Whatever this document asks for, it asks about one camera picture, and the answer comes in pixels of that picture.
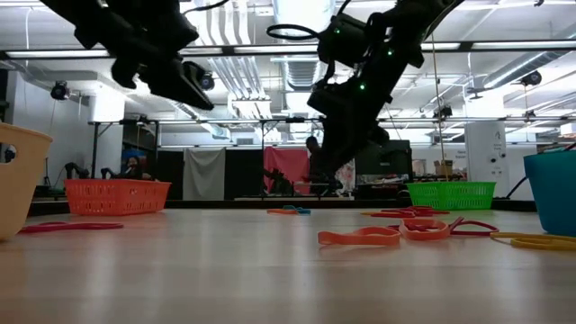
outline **computer monitor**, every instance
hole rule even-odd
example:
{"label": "computer monitor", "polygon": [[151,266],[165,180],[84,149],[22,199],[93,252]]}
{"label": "computer monitor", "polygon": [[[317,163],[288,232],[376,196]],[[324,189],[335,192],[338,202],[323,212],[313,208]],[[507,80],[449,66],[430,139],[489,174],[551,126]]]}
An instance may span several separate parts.
{"label": "computer monitor", "polygon": [[412,174],[412,149],[409,140],[389,140],[383,146],[370,143],[355,157],[355,172],[361,175],[408,175]]}

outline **wooden tabletop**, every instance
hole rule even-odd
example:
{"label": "wooden tabletop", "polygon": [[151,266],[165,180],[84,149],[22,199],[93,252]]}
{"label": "wooden tabletop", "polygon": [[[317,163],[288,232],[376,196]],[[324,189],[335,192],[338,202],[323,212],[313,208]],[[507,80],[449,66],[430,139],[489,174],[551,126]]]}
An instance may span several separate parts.
{"label": "wooden tabletop", "polygon": [[[396,220],[359,211],[311,216],[170,210],[125,229],[20,235],[0,244],[0,322],[576,323],[576,253],[489,238],[326,247],[317,232]],[[530,213],[453,213],[542,232]]]}

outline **security camera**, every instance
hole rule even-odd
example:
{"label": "security camera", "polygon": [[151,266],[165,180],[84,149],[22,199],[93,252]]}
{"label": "security camera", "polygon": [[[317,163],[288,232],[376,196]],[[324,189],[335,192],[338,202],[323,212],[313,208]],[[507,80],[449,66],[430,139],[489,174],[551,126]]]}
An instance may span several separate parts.
{"label": "security camera", "polygon": [[55,100],[64,101],[70,97],[70,89],[68,88],[68,82],[66,81],[56,81],[52,91],[50,91],[50,96]]}
{"label": "security camera", "polygon": [[520,79],[520,84],[522,86],[538,86],[541,82],[542,75],[538,71],[534,71]]}
{"label": "security camera", "polygon": [[204,91],[210,91],[214,88],[214,78],[212,72],[206,72],[200,79],[200,87]]}

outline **orange rubber band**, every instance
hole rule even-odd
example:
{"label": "orange rubber band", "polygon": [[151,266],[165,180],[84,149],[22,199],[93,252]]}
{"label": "orange rubber band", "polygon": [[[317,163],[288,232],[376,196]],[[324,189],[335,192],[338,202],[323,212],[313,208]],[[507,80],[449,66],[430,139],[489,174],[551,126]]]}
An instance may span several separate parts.
{"label": "orange rubber band", "polygon": [[450,236],[450,227],[440,220],[402,220],[398,230],[405,239],[411,240],[446,239]]}
{"label": "orange rubber band", "polygon": [[400,233],[394,229],[367,227],[348,234],[322,231],[318,233],[318,243],[322,245],[374,245],[391,247],[400,244],[400,236]]}
{"label": "orange rubber band", "polygon": [[277,215],[298,215],[298,211],[296,210],[283,210],[283,209],[271,209],[268,210],[267,213]]}

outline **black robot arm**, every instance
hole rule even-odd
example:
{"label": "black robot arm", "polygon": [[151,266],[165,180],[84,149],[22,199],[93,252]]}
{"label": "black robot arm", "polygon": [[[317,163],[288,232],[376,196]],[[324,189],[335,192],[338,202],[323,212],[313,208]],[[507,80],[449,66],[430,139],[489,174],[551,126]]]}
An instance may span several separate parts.
{"label": "black robot arm", "polygon": [[138,74],[153,95],[204,110],[214,107],[200,86],[206,71],[178,55],[199,37],[178,0],[107,0],[106,6],[99,0],[41,1],[76,26],[74,34],[86,49],[100,43],[116,57],[112,77],[121,86],[136,88]]}
{"label": "black robot arm", "polygon": [[[382,142],[386,134],[374,122],[407,65],[420,68],[424,62],[421,43],[463,0],[400,0],[384,13],[373,13],[361,22],[345,13],[346,0],[320,33],[294,25],[276,25],[268,35],[292,41],[319,40],[319,59],[328,72],[312,89],[308,105],[326,115],[320,164],[327,174],[336,172],[366,146],[368,140]],[[297,29],[310,36],[273,33]],[[354,70],[344,83],[330,83],[335,62]]]}

